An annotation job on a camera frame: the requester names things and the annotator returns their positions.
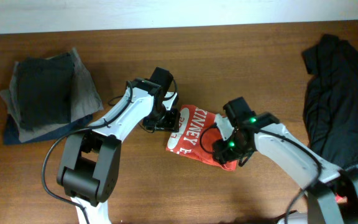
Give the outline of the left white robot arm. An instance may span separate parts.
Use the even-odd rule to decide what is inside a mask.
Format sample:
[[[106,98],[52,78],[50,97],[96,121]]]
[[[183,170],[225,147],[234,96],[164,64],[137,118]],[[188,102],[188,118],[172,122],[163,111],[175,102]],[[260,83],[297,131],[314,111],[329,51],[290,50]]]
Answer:
[[[110,222],[108,198],[118,179],[121,146],[138,124],[150,133],[178,131],[178,92],[168,90],[176,84],[172,77],[156,76],[127,82],[125,94],[102,118],[62,137],[57,183],[80,223]]]

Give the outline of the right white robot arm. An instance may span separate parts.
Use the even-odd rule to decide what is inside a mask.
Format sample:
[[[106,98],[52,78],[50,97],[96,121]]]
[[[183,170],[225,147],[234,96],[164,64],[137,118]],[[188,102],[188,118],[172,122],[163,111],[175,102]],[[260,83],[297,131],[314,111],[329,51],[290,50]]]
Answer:
[[[213,144],[219,163],[237,160],[243,166],[257,151],[299,185],[300,192],[275,223],[358,223],[358,168],[345,170],[326,161],[270,113],[241,121],[219,115],[215,127],[222,136]],[[291,206],[302,197],[307,198],[307,211],[293,211]]]

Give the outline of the orange t-shirt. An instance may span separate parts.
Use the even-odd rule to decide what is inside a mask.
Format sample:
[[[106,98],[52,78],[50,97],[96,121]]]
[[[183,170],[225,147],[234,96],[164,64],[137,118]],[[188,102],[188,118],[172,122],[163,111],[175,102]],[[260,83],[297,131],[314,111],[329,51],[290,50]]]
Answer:
[[[171,133],[166,150],[227,171],[234,171],[237,167],[235,161],[220,164],[211,154],[213,143],[229,139],[233,130],[225,116],[202,110],[195,105],[182,105],[179,131]]]

